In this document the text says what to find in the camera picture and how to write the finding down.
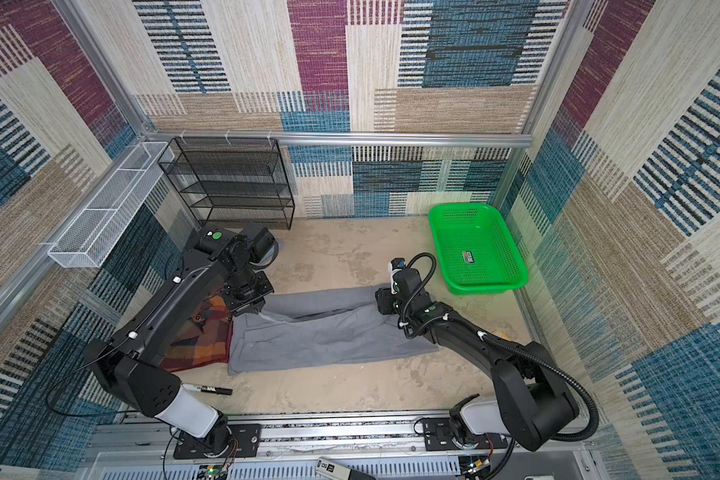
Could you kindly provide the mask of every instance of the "white mesh basket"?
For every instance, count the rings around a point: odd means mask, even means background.
[[[172,161],[167,142],[142,142],[77,215],[48,256],[64,268],[100,267],[163,174],[157,159]]]

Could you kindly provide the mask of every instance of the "green plastic basket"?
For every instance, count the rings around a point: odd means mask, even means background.
[[[451,293],[501,293],[528,282],[528,269],[499,210],[484,204],[438,205],[429,211],[429,225]]]

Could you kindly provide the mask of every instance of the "beige table surface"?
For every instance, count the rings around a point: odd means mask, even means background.
[[[299,293],[388,282],[387,263],[421,252],[434,254],[425,216],[374,219],[294,219],[272,231],[280,255],[266,272],[276,293]],[[415,266],[422,277],[429,260]],[[427,290],[488,331],[530,341],[514,294],[454,296],[438,271]],[[234,389],[232,396],[197,394],[226,413],[334,412],[450,408],[473,393],[491,395],[490,379],[450,350],[401,360],[332,365],[234,377],[217,363],[178,372],[188,383]]]

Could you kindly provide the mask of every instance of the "gray cloth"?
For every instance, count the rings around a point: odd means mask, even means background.
[[[361,286],[270,295],[259,314],[236,316],[229,373],[399,359],[438,348],[405,338],[396,315],[376,309],[376,290]]]

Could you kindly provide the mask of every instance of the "black mesh shelf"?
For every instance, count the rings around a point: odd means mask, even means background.
[[[203,225],[290,228],[294,201],[276,140],[174,138],[160,163]]]

